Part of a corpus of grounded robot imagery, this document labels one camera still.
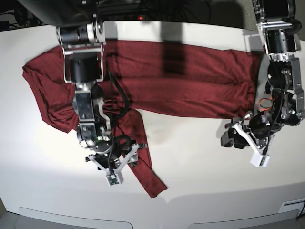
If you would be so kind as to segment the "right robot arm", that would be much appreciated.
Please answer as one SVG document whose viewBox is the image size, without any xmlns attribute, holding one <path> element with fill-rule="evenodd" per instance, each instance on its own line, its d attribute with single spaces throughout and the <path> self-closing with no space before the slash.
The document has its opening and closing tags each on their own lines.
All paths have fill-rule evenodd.
<svg viewBox="0 0 305 229">
<path fill-rule="evenodd" d="M 129 108 L 125 92 L 111 77 L 103 59 L 106 43 L 104 22 L 96 0 L 23 0 L 22 5 L 42 22 L 56 27 L 63 54 L 63 78 L 75 85 L 73 108 L 78 115 L 77 138 L 92 151 L 86 161 L 105 172 L 109 186 L 123 182 L 122 169 L 136 166 L 137 151 L 146 144 L 133 143 L 126 135 L 115 137 L 112 127 Z M 100 82 L 108 77 L 124 101 L 119 115 L 104 112 Z"/>
</svg>

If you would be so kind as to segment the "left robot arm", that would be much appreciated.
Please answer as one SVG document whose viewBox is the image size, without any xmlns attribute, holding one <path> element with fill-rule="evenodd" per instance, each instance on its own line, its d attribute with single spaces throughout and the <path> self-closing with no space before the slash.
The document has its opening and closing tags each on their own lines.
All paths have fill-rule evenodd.
<svg viewBox="0 0 305 229">
<path fill-rule="evenodd" d="M 253 150 L 251 164 L 266 167 L 275 133 L 284 125 L 299 125 L 305 117 L 300 61 L 295 56 L 301 50 L 298 32 L 302 24 L 295 18 L 293 0 L 254 0 L 252 4 L 264 52 L 269 58 L 265 93 L 272 105 L 258 106 L 257 114 L 248 112 L 242 118 L 232 118 L 225 125 L 221 146 L 239 149 L 249 146 Z"/>
</svg>

